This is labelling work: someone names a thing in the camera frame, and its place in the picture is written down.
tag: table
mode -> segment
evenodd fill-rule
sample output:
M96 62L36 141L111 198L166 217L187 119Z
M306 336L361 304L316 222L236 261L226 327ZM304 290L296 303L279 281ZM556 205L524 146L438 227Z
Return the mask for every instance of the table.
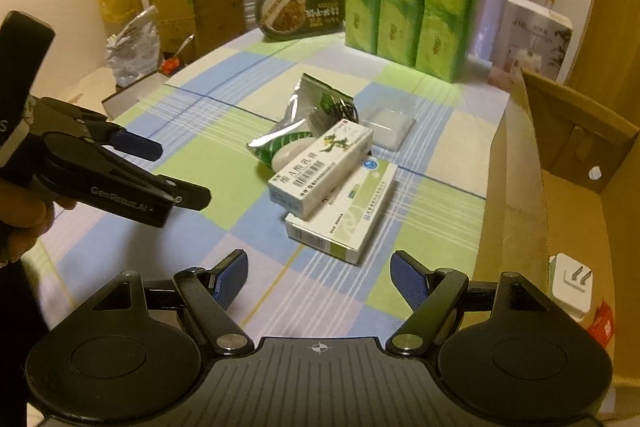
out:
M211 204L174 209L164 229L82 204L59 210L26 256L47 322L55 325L121 270L167 279L243 248L248 281L229 313L253 339L377 335L384 342L410 313L390 281L394 250L433 269L473 273L489 147L507 100L482 82L487 71L470 62L464 83L447 84L345 47L343 34L266 42L254 30L213 51L118 120L164 147L157 162L130 160L206 185ZM287 237L285 213L268 198L270 172L245 149L283 115L303 72L360 107L399 93L415 102L417 121L401 150L374 150L400 166L398 183L357 266Z

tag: brown cardboard box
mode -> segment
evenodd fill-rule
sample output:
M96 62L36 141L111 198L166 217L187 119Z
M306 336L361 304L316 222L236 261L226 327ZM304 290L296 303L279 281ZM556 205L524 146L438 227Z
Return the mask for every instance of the brown cardboard box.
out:
M640 140L638 127L534 73L514 81L492 142L476 280L517 271L548 292L548 258L593 269L591 324L604 299L616 333L612 417L640 413ZM602 177L589 172L600 167Z
M158 8L158 31L164 52L175 53L192 33L181 53L186 63L206 55L244 32L242 0L151 0Z

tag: hand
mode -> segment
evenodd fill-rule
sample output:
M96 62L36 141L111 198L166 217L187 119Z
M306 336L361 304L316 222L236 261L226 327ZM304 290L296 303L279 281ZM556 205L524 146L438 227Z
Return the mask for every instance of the hand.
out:
M76 206L75 201L63 196L56 203L66 210ZM7 248L11 263L34 247L37 239L51 228L53 217L53 204L42 201L36 192L0 180L0 221L21 229L9 235Z

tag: white box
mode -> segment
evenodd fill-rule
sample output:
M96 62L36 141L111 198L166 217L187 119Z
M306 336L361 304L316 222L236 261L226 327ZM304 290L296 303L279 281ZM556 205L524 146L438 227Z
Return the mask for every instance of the white box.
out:
M528 0L508 0L492 61L507 72L521 62L523 68L556 80L573 32L571 21L559 13Z
M340 120L269 180L271 201L306 219L362 161L372 142L372 130Z
M289 214L290 238L356 264L392 193L398 166L369 156L306 221Z

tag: clear plastic box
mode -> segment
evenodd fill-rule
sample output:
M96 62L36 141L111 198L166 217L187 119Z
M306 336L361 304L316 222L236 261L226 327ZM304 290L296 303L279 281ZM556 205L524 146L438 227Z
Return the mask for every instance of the clear plastic box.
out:
M385 97L360 111L360 124L373 130L373 143L397 151L415 121L415 102L410 94Z

